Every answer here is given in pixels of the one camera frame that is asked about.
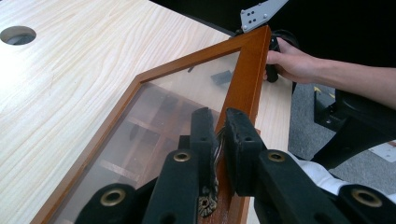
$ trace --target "human hand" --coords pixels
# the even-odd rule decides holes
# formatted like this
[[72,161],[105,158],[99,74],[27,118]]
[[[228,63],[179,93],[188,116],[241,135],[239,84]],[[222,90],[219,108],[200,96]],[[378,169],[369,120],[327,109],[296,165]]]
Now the human hand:
[[278,38],[277,42],[280,52],[269,50],[267,63],[275,64],[282,77],[294,82],[314,82],[320,59],[300,51],[282,38]]

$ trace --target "human arm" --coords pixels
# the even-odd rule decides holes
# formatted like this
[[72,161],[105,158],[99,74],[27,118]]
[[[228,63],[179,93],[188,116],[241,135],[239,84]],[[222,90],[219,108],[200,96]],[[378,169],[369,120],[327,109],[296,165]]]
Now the human arm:
[[371,67],[310,56],[283,39],[280,52],[269,51],[268,64],[279,74],[298,83],[318,83],[348,91],[396,109],[396,68]]

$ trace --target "gray carpet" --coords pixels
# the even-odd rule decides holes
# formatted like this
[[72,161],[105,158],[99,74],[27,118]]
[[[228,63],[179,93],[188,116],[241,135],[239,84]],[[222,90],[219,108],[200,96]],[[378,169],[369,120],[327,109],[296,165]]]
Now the gray carpet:
[[[320,85],[298,84],[291,104],[289,151],[306,160],[312,159],[335,134],[314,122],[314,87],[334,92]],[[386,194],[396,193],[396,162],[385,161],[368,150],[331,170],[331,173]]]

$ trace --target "person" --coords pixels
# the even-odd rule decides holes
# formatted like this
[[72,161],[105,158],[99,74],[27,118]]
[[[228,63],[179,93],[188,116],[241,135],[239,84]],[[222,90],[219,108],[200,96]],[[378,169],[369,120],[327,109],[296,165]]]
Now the person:
[[[316,83],[348,91],[396,109],[396,68],[320,59],[302,52],[281,38],[277,41],[280,52],[268,51],[267,64],[275,64],[282,77],[297,83]],[[342,186],[349,184],[334,178],[318,163],[298,160],[290,155],[322,189],[337,195]],[[396,203],[396,193],[388,197]]]

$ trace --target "wooden table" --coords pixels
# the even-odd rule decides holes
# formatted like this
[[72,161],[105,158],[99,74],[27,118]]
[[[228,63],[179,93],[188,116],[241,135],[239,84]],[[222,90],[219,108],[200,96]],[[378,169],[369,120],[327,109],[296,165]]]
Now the wooden table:
[[[33,29],[33,42],[0,42],[0,220],[36,214],[134,77],[228,36],[144,0],[0,1],[0,32]],[[256,127],[287,150],[290,83],[264,83]]]

